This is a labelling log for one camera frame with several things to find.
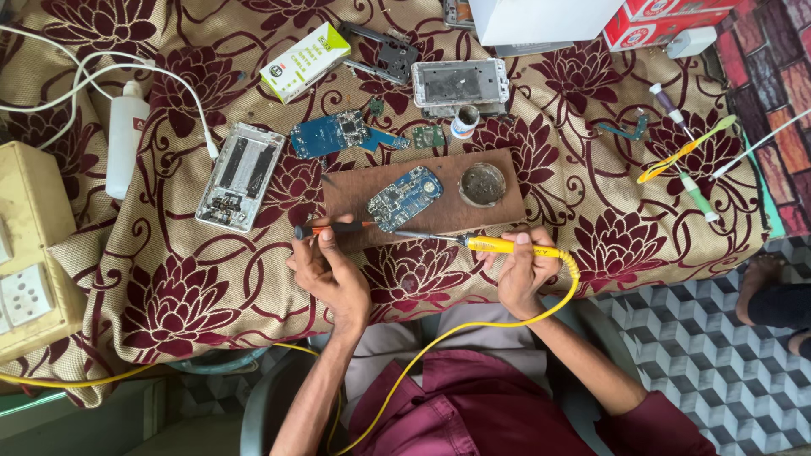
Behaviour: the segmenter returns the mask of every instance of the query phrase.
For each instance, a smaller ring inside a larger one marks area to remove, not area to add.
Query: foot
[[[788,350],[791,353],[800,356],[800,344],[803,343],[807,338],[811,338],[811,331],[795,334],[792,336],[792,338],[788,339]]]
[[[740,284],[738,302],[735,305],[738,320],[749,326],[755,325],[749,319],[749,300],[763,287],[780,283],[780,278],[783,276],[783,264],[785,261],[768,254],[755,256],[749,260],[749,266],[744,273],[744,281]]]

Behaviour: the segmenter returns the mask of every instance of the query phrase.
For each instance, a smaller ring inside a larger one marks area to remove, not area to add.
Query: person
[[[561,263],[556,258],[533,256],[532,246],[553,247],[554,243],[542,226],[519,226],[502,237],[514,241],[515,247],[499,273],[501,304],[454,306],[442,314],[444,320],[445,315],[457,313],[448,326],[461,323],[464,315],[458,313],[469,307],[478,306],[478,310],[474,315],[467,312],[466,320],[482,320],[487,309],[504,309],[509,316],[488,315],[511,321],[528,320],[545,311],[538,290],[558,274]],[[293,400],[271,456],[315,454],[344,381],[351,410],[341,418],[349,426],[350,441],[358,438],[402,374],[393,352],[412,343],[406,324],[367,328],[371,310],[368,282],[341,253],[331,229],[321,231],[311,242],[293,239],[292,245],[293,255],[286,263],[295,271],[296,282],[329,306],[335,326]],[[496,255],[477,253],[486,268],[493,265]],[[552,402],[543,383],[534,381],[538,369],[533,369],[533,361],[543,364],[545,358],[537,355],[542,351],[526,347],[531,343],[529,331],[599,401],[604,417],[595,427],[614,454],[715,454],[713,444],[662,393],[647,392],[554,316],[529,327],[470,328],[458,335],[467,346],[491,348],[488,338],[496,340],[495,349],[487,353],[456,347],[426,353],[421,373],[410,372],[404,378],[377,425],[352,454],[594,454]],[[418,346],[414,342],[411,348]],[[523,355],[510,356],[511,352]],[[412,356],[406,350],[401,358],[408,361]]]
[[[785,260],[764,254],[753,257],[744,272],[735,314],[742,323],[796,329],[788,350],[811,359],[811,285],[781,284]]]

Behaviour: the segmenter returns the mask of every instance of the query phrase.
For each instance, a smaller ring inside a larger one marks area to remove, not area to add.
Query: hand
[[[518,320],[535,318],[546,311],[538,299],[538,288],[558,274],[561,262],[559,258],[535,256],[532,246],[554,247],[555,243],[543,226],[530,230],[527,225],[519,225],[501,237],[515,242],[513,254],[507,256],[499,272],[501,304]],[[493,266],[497,255],[493,252],[476,252],[476,258],[484,260],[485,270]]]
[[[313,226],[333,222],[349,223],[351,214],[312,220]],[[369,322],[371,294],[369,282],[335,242],[332,228],[314,238],[293,239],[293,255],[285,264],[296,272],[296,283],[329,306],[335,331],[363,333]]]

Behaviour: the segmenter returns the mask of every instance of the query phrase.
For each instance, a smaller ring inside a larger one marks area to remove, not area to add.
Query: yellow toothbrush
[[[719,131],[726,130],[727,128],[731,127],[732,124],[735,123],[735,121],[737,119],[738,119],[737,116],[734,116],[734,115],[730,115],[730,116],[727,116],[725,118],[722,118],[720,120],[720,122],[718,122],[715,125],[715,128],[710,130],[709,133],[702,136],[701,138],[698,138],[697,140],[693,141],[692,143],[689,143],[689,144],[685,145],[683,148],[681,148],[681,150],[679,152],[671,155],[668,158],[665,158],[664,160],[660,161],[659,163],[656,163],[655,165],[648,168],[647,171],[645,171],[644,173],[642,173],[641,176],[639,176],[639,179],[637,179],[637,183],[648,182],[649,180],[653,179],[654,177],[660,175],[667,168],[669,168],[673,163],[676,163],[676,160],[682,158],[683,156],[687,155],[688,153],[691,153],[696,147],[701,145],[701,143],[703,143],[704,141],[708,140],[712,135],[714,135],[715,133],[718,133]]]

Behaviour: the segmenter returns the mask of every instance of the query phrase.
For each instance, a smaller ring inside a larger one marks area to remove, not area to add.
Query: white cable
[[[23,30],[18,30],[18,29],[16,29],[16,28],[6,27],[5,25],[0,25],[0,30],[5,30],[5,31],[7,31],[7,32],[12,32],[12,33],[19,33],[20,35],[23,35],[24,37],[29,37],[29,38],[33,38],[33,39],[35,39],[35,40],[44,41],[44,42],[46,42],[46,43],[48,43],[48,44],[50,44],[50,45],[56,46],[56,47],[57,47],[58,49],[60,49],[60,50],[61,50],[63,53],[67,54],[67,56],[68,56],[68,57],[72,58],[72,59],[73,59],[73,61],[74,61],[74,62],[76,62],[76,65],[80,65],[80,63],[79,63],[79,59],[77,59],[77,58],[76,58],[76,57],[75,57],[73,54],[71,54],[71,52],[70,52],[69,50],[65,49],[65,47],[64,47],[64,46],[60,45],[60,44],[59,44],[59,43],[57,43],[56,41],[51,41],[51,40],[49,40],[48,38],[45,38],[45,37],[40,37],[39,35],[34,35],[33,33],[25,32],[25,31],[23,31]],[[87,71],[87,70],[84,70],[84,75],[86,75],[86,76],[90,76],[90,74],[88,73],[88,71]],[[95,82],[93,83],[93,87],[95,87],[95,88],[96,88],[96,90],[98,90],[99,92],[101,92],[101,93],[102,93],[102,94],[103,94],[105,97],[108,97],[110,100],[112,100],[112,99],[113,99],[113,97],[112,97],[112,96],[110,96],[110,94],[109,94],[109,93],[107,93],[107,92],[105,92],[104,90],[102,90],[102,89],[101,89],[101,87],[99,87],[99,85],[98,85],[98,84],[96,84]]]
[[[137,55],[126,54],[126,53],[117,52],[117,51],[114,51],[114,50],[101,50],[101,51],[98,51],[98,52],[94,52],[94,53],[92,53],[92,54],[90,54],[87,57],[82,59],[82,62],[79,64],[79,69],[76,71],[76,74],[75,74],[75,76],[73,78],[73,87],[76,87],[76,85],[79,84],[79,78],[82,75],[82,71],[84,70],[84,66],[87,65],[88,62],[92,58],[103,56],[103,55],[119,55],[119,56],[122,56],[122,57],[127,57],[127,58],[132,58],[134,60],[139,60],[139,61],[143,62],[144,65],[147,65],[147,66],[150,66],[150,67],[155,66],[155,61],[152,60],[151,58],[141,58],[141,57],[138,57]],[[56,140],[61,138],[62,135],[64,135],[68,130],[71,129],[71,127],[73,126],[73,122],[76,120],[76,111],[77,111],[76,106],[79,104],[78,103],[78,98],[79,98],[78,93],[74,93],[73,97],[71,97],[71,118],[70,118],[70,120],[68,120],[67,123],[65,124],[65,126],[62,127],[62,130],[60,130],[51,139],[47,140],[42,145],[40,145],[39,146],[40,149],[44,149],[44,148],[50,146],[51,144],[55,143]]]
[[[800,118],[802,118],[802,117],[804,117],[804,116],[806,116],[806,115],[808,115],[808,114],[811,114],[811,110],[806,110],[806,111],[805,111],[803,114],[800,114],[800,115],[796,116],[796,117],[795,117],[795,118],[793,118],[792,120],[789,120],[788,122],[784,123],[784,124],[783,124],[783,125],[782,125],[780,128],[778,128],[777,130],[772,131],[772,132],[771,132],[769,135],[767,135],[765,138],[763,138],[762,140],[759,140],[759,141],[757,142],[757,144],[755,144],[754,146],[752,146],[752,147],[748,148],[748,149],[746,150],[746,152],[744,152],[744,153],[742,153],[741,155],[739,155],[739,156],[735,157],[735,160],[732,160],[732,161],[730,161],[729,163],[727,163],[726,165],[721,166],[721,167],[720,167],[720,168],[719,168],[717,171],[715,171],[715,172],[712,174],[712,178],[711,178],[710,180],[717,179],[717,178],[721,177],[722,175],[726,174],[726,172],[727,172],[727,171],[729,171],[729,169],[730,169],[730,168],[732,168],[732,166],[733,166],[733,165],[735,165],[735,164],[736,164],[738,161],[743,160],[743,158],[744,158],[744,157],[746,157],[747,155],[749,155],[749,153],[751,153],[751,152],[752,152],[753,150],[755,150],[756,148],[760,147],[760,145],[761,145],[761,144],[763,144],[763,143],[767,142],[767,141],[769,140],[769,138],[771,138],[772,136],[774,136],[774,135],[778,134],[778,133],[779,133],[781,130],[783,130],[785,127],[788,127],[789,125],[791,125],[791,124],[793,124],[794,122],[796,122],[796,121],[800,120]]]
[[[31,37],[31,38],[34,38],[34,39],[37,39],[37,40],[40,40],[40,41],[45,41],[47,43],[50,43],[51,45],[56,46],[57,48],[61,49],[62,52],[68,54],[73,59],[73,61],[76,62],[77,65],[79,65],[79,70],[77,70],[77,75],[78,75],[78,73],[80,71],[82,71],[88,77],[87,79],[83,80],[81,83],[75,84],[73,89],[71,89],[70,91],[68,91],[67,93],[62,95],[61,97],[57,98],[56,100],[51,101],[50,103],[46,103],[44,105],[37,106],[37,107],[34,107],[34,108],[13,108],[13,107],[10,107],[10,106],[0,106],[0,110],[7,110],[7,111],[11,111],[11,112],[20,112],[20,113],[32,113],[32,112],[37,112],[37,111],[41,111],[41,110],[47,110],[48,108],[52,108],[52,107],[62,103],[63,101],[65,101],[69,97],[73,97],[75,93],[77,93],[79,90],[81,90],[87,84],[93,84],[93,86],[96,87],[100,92],[104,93],[105,96],[107,96],[109,99],[113,99],[113,97],[111,97],[107,92],[101,90],[101,87],[99,87],[96,84],[95,79],[97,77],[99,77],[100,75],[103,75],[107,71],[111,71],[111,70],[114,70],[116,68],[141,68],[141,69],[144,69],[144,70],[157,71],[159,73],[163,73],[165,75],[171,76],[171,77],[175,78],[176,80],[180,81],[180,83],[183,84],[183,86],[185,86],[189,90],[189,92],[191,92],[191,96],[195,99],[195,103],[197,104],[197,110],[200,112],[200,123],[202,123],[202,125],[203,125],[203,134],[204,134],[204,137],[205,137],[206,149],[208,150],[208,155],[213,160],[217,159],[217,157],[220,155],[220,151],[217,148],[217,145],[214,144],[214,140],[211,137],[211,133],[208,131],[208,122],[206,122],[206,120],[205,120],[205,111],[203,111],[203,105],[200,103],[200,98],[197,96],[197,92],[195,92],[195,90],[193,89],[192,86],[189,85],[189,83],[187,83],[180,76],[175,75],[173,72],[164,70],[162,68],[150,67],[150,66],[147,66],[147,65],[139,65],[137,63],[117,63],[115,65],[110,65],[109,67],[102,68],[99,71],[96,71],[95,73],[93,73],[92,75],[89,75],[87,70],[84,69],[84,65],[82,64],[82,62],[79,62],[79,60],[73,54],[68,52],[68,50],[65,49],[64,47],[62,47],[59,43],[51,41],[51,40],[49,40],[47,38],[39,37],[37,35],[34,35],[33,33],[28,33],[28,32],[24,32],[22,30],[17,30],[16,28],[8,28],[8,27],[0,25],[0,30],[6,30],[7,32],[12,32],[12,33],[19,33],[19,34],[24,35],[26,37]],[[127,55],[127,54],[124,54],[124,55],[126,55],[127,57],[131,57],[131,58],[138,58],[136,56],[131,56],[131,55]]]

